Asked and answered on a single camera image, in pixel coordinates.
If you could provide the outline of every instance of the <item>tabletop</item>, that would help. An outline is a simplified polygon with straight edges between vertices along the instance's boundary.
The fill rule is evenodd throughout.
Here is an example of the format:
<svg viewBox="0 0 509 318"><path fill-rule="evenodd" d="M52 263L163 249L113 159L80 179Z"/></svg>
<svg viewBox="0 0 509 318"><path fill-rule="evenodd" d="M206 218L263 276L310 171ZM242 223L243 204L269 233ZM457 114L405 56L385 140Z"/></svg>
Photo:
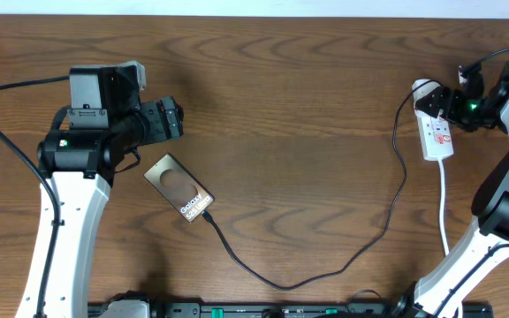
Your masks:
<svg viewBox="0 0 509 318"><path fill-rule="evenodd" d="M340 269L384 227L403 178L394 116L417 79L458 86L458 66L509 47L509 20L0 16L0 84L137 60L142 101L172 95L184 136L141 148L116 176L97 232L90 300L127 290L204 302L396 299L443 259L437 163L409 102L398 144L408 179L385 237L344 274L277 291L239 268L213 228L179 216L143 174L170 152L216 197L235 252L278 284ZM509 55L483 67L494 85ZM67 82L0 93L0 129L33 160ZM447 233L467 228L478 186L508 150L498 131L452 129ZM0 141L0 317L14 316L39 219L36 178ZM509 317L509 260L468 296Z"/></svg>

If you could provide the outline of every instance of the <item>wood grain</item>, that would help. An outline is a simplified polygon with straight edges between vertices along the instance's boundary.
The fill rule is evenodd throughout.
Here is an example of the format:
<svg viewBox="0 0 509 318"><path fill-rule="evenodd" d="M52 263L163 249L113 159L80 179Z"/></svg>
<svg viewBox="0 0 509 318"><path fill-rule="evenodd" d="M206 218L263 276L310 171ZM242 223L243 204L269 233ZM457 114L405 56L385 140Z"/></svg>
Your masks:
<svg viewBox="0 0 509 318"><path fill-rule="evenodd" d="M143 290L166 299L346 301L361 289L402 293L442 259L438 171L422 160L406 108L399 146L408 182L384 240L345 274L275 291L237 267L213 229L188 225L142 176L173 153L217 198L211 209L240 257L279 284L340 268L384 225L402 170L395 111L419 78L456 85L457 66L509 46L509 21L0 16L0 84L76 64L136 59L143 101L174 95L185 136L145 147L119 175L97 234L90 298ZM485 65L493 83L508 57ZM0 93L0 128L35 159L66 83ZM448 235L508 149L500 132L453 130L445 161ZM39 190L0 142L0 316L14 316L34 248ZM509 261L470 299L509 317Z"/></svg>

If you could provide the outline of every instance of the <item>cable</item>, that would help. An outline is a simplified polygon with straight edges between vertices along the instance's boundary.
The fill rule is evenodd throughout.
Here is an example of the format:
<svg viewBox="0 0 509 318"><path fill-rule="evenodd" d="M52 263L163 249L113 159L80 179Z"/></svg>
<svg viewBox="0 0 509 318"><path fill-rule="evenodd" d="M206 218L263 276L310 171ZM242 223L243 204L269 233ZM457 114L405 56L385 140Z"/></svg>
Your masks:
<svg viewBox="0 0 509 318"><path fill-rule="evenodd" d="M46 84L46 83L54 83L62 80L68 80L68 76L53 78L53 79L38 79L38 80L29 80L19 83L12 83L12 84L6 84L0 86L0 91L4 89L9 88L15 88L15 87L25 87L25 86L31 86L31 85L39 85L39 84ZM44 176L42 173L36 168L36 166L31 162L31 160L25 155L5 134L3 134L0 131L0 140L9 147L15 155L19 157L27 165L27 167L34 173L34 175L39 179L39 182L41 182L42 187L44 187L44 190L46 190L46 193L50 197L50 201L52 202L52 208L54 210L54 220L52 222L52 232L50 234L50 242L49 242L49 251L46 255L46 261L44 262L44 269L42 271L42 279L41 279L41 288L39 289L39 298L36 303L36 318L42 318L44 317L44 297L46 295L46 287L47 283L49 281L49 273L50 273L50 265L52 263L52 256L54 254L54 249L57 243L57 236L58 236L58 227L60 226L60 209L58 206L58 200L57 197L52 192L52 189L50 188L49 184L44 179Z"/></svg>
<svg viewBox="0 0 509 318"><path fill-rule="evenodd" d="M441 201L439 202L439 232L441 234L441 242L443 243L443 250L445 256L449 254L449 243L447 242L447 234L445 232L445 169L443 166L443 159L437 159L439 163L439 176L441 179ZM457 307L457 318L463 317L463 306L459 304Z"/></svg>
<svg viewBox="0 0 509 318"><path fill-rule="evenodd" d="M321 275L318 275L318 276L313 276L311 278L308 278L302 282L299 282L297 284L293 284L291 286L283 286L283 285L279 285L279 284L275 284L273 282L271 282L270 280L264 278L263 276L261 276L260 274L258 274L257 272L255 272L254 270L252 270L251 268L249 268L232 250L231 246L229 245L229 242L227 242L227 239L225 238L225 235L221 232L221 230L219 229L219 226L217 226L216 222L214 221L213 217L209 214L209 212L207 210L203 211L202 215L203 215L203 218L205 218L205 220L211 224L213 226L213 228L216 230L217 232L217 235L219 236L219 238L221 239L221 242L223 243L223 246L225 247L225 250L227 251L227 253L229 254L229 256L231 256L231 259L234 260L241 268L243 268L244 270L246 270L248 273L250 273L251 275L255 276L256 278L258 278L259 280L261 280L262 282L266 283L267 285L273 287L273 288L276 288L280 291L291 291L291 290L294 290L296 288L299 288L305 284L308 284L308 283L311 283L313 281L316 281L318 279L322 279L322 278L326 278L326 277L331 277L331 276L336 276L336 275L339 275L341 273L343 273L346 269L349 268L349 266L351 266L351 264L353 264L353 262L359 257L361 256L363 253L365 253L366 251L368 251L374 244L376 244L380 239L382 239L384 237L384 234L386 234L386 232L388 231L388 227L390 226L390 220L392 218L392 212L394 211L394 206L396 205L396 201L398 200L398 197L399 195L402 193L402 190L404 189L404 185L406 184L406 180L407 180L407 169L406 169L406 164L404 163L404 159L402 158L401 154L399 153L398 151L398 146L396 145L396 131L398 130L398 118L399 118L399 113L402 111L402 108L404 107L404 105L406 104L407 100L410 99L410 97L412 96L412 94L420 89L421 87L423 87L424 85L426 84L429 84L431 82L436 82L437 84L441 85L441 83L439 83L438 81L436 80L428 80L424 83L422 83L420 86L416 87L412 92L410 92L410 94L408 94L406 96L406 99L404 99L404 101L399 105L398 107L398 110L396 111L396 117L394 119L394 128L392 130L392 146L394 147L394 152L396 153L396 156L398 157L399 159L399 162L400 164L402 165L402 170L404 171L404 178L402 179L402 183L400 184L399 188L398 188L398 191L396 192L396 194L394 195L394 199L392 200L392 204L390 205L390 210L388 211L388 216L386 217L386 224L384 226L384 228L382 229L382 231L380 232L380 234L374 238L373 240L371 240L370 242L368 242L365 246L363 246L355 255L353 255L353 257L351 257L351 259L349 259L349 261L345 264L345 266L343 266L343 268L341 268L340 270L337 270L337 271L334 271L334 272L331 272L331 273L327 273L327 274L321 274Z"/></svg>
<svg viewBox="0 0 509 318"><path fill-rule="evenodd" d="M481 59L479 59L478 61L470 64L469 66L466 66L463 68L463 70L461 71L461 74L469 74L471 71L473 71L477 65L479 65L480 63L484 62L484 61L487 61L493 57L495 57L496 55L499 55L499 54L502 54L502 53L506 53L506 52L509 52L509 48L506 48L506 49L501 49L501 50L498 50L496 52L493 52L493 53L490 53L488 56L486 57L483 57Z"/></svg>
<svg viewBox="0 0 509 318"><path fill-rule="evenodd" d="M502 245L499 245L499 246L494 246L492 247L488 253L486 253L483 258L481 260L479 260L476 265L468 271L468 273L462 277L460 279L460 281L455 285L454 288L450 289L449 290L449 294L447 294L447 297L445 297L445 299L441 302L441 306L439 306L439 308L437 309L437 311L434 313L434 315L436 317L439 316L439 314L441 314L441 312L443 311L443 309L445 308L445 306L447 306L447 303L449 302L449 300L451 300L452 296L460 289L460 287L462 287L467 281L468 279L482 266L484 265L484 263L490 259L490 257L494 256L494 254L502 249L502 248L508 248L509 247L509 244L502 244Z"/></svg>

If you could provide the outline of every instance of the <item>power strip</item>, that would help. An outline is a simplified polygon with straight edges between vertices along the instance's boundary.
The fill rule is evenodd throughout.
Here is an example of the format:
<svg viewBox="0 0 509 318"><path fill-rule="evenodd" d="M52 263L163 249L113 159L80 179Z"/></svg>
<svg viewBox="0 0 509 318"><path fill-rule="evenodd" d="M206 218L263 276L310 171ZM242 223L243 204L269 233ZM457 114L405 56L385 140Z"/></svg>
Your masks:
<svg viewBox="0 0 509 318"><path fill-rule="evenodd" d="M428 80L418 79L412 88L415 89L426 81ZM433 118L423 111L415 109L415 102L422 99L423 96L431 94L438 86L439 84L436 82L431 82L414 92L414 112L420 129L423 159L428 161L445 159L453 154L449 123L441 117Z"/></svg>

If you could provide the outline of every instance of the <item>black cable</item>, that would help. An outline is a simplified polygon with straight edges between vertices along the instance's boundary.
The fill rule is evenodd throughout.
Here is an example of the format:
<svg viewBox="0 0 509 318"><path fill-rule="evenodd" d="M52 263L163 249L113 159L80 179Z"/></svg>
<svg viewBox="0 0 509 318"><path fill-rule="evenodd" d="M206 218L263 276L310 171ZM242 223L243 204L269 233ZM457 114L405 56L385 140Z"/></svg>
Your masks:
<svg viewBox="0 0 509 318"><path fill-rule="evenodd" d="M452 296L457 293L457 291L460 289L460 287L462 287L466 282L467 280L482 266L484 265L484 263L490 259L490 257L494 256L494 254L502 249L502 248L507 248L509 247L509 244L502 244L502 245L499 245L499 246L494 246L492 247L491 249L489 249L488 253L486 253L484 255L484 257L479 260L476 265L474 267L471 268L471 270L468 271L468 273L462 277L460 279L460 281L455 285L455 287L453 287L452 289L449 290L449 293L447 294L447 296L445 297L445 299L441 302L441 306L439 306L439 308L437 309L437 311L434 313L434 315L437 317L439 316L439 314L441 314L441 312L443 311L443 309L445 308L445 306L447 306L447 303L449 302L449 300L451 300Z"/></svg>
<svg viewBox="0 0 509 318"><path fill-rule="evenodd" d="M394 152L396 153L396 156L398 157L401 165L402 165L402 170L404 171L404 178L402 179L402 183L400 184L399 186L399 189L398 191L396 192L396 195L394 195L394 199L392 200L392 204L390 206L390 210L388 211L388 216L386 217L386 224L382 230L382 232L380 232L380 234L374 238L372 241L370 241L368 244L366 244L365 246L363 246L355 255L353 255L353 257L351 257L351 259L345 264L345 266L343 266L342 269L340 270L337 270L337 271L334 271L334 272L331 272L331 273L327 273L327 274L321 274L321 275L318 275L318 276L314 276L314 277L311 277L311 278L308 278L302 282L299 282L297 284L294 284L294 285L291 285L291 286L282 286L282 285L279 285L279 284L276 284L276 283L273 283L271 282L270 280L264 278L263 276L261 276L260 274L258 274L257 272L255 272L254 270L252 270L251 268L249 268L232 250L231 246L229 245L229 242L227 242L227 239L225 238L225 235L221 232L221 230L219 229L219 226L217 226L216 222L214 221L213 217L209 214L209 212L207 210L205 210L202 215L203 215L203 218L205 218L206 221L208 221L208 223L210 223L213 228L216 230L217 232L217 235L219 236L219 238L221 239L221 242L223 243L223 246L225 247L225 250L227 251L227 253L229 254L229 256L231 256L231 259L234 260L240 267L242 267L244 270L246 270L248 273L250 273L251 275L255 276L256 278L260 279L261 281L263 281L264 283L268 284L269 286L271 287L274 287L280 291L291 291L291 290L294 290L296 288L299 288L305 284L308 284L308 283L311 283L315 280L318 280L318 279L322 279L322 278L326 278L326 277L331 277L331 276L335 276L335 275L339 275L341 273L343 273L346 269L349 268L349 266L351 266L351 264L359 257L361 256L363 253L365 253L367 250L369 250L374 244L376 244L380 239L382 239L384 237L384 234L386 234L386 232L388 231L388 227L390 225L390 220L392 218L392 212L394 211L394 206L396 205L396 201L398 200L398 197L399 195L401 194L402 192L402 189L404 188L404 185L406 184L406 180L407 180L407 170L406 170L406 164L404 163L404 159L402 158L402 156L400 155L399 151L398 151L398 146L396 145L396 131L398 130L398 118L399 118L399 113L400 111L402 110L402 108L404 107L404 105L406 104L407 100L412 96L412 94L420 89L421 87L423 87L424 85L426 84L429 84L431 82L436 82L436 83L439 83L438 81L436 80L428 80L424 83L422 83L420 86L418 86L416 89L414 89L410 94L407 95L406 99L402 102L402 104L399 106L398 108L398 111L396 111L396 118L394 120L394 129L392 131L392 145L394 147Z"/></svg>
<svg viewBox="0 0 509 318"><path fill-rule="evenodd" d="M29 80L19 83L12 83L12 84L6 84L1 85L0 90L9 89L9 88L15 88L15 87L25 87L25 86L31 86L31 85L39 85L39 84L46 84L46 83L54 83L62 80L68 80L68 76L53 78L53 79L38 79L38 80ZM42 271L42 279L41 279L41 288L39 289L39 298L36 303L36 316L37 318L44 317L44 297L46 295L46 287L47 282L49 281L49 273L50 273L50 265L52 263L52 256L54 254L54 248L57 243L57 236L58 236L58 227L60 226L60 209L58 206L58 200L57 197L52 192L52 189L50 188L49 184L44 179L44 176L42 173L36 168L36 166L31 162L31 160L25 155L15 144L7 138L1 131L0 131L0 140L7 145L14 153L27 165L27 167L34 173L34 175L39 179L39 182L41 182L42 186L44 187L44 190L46 190L47 194L50 197L50 201L52 202L52 208L54 210L54 220L52 224L49 224L52 226L52 232L50 234L50 242L49 242L49 251L46 255L46 261L44 262L44 270Z"/></svg>
<svg viewBox="0 0 509 318"><path fill-rule="evenodd" d="M470 64L469 66L464 67L463 70L461 71L461 75L469 74L471 71L473 71L482 62L484 62L486 60L489 60L489 59L495 57L496 55L499 55L499 54L502 54L502 53L506 53L506 52L509 52L509 48L501 49L501 50L498 50L496 52L490 53L488 56L483 57L483 58L479 59L478 61Z"/></svg>

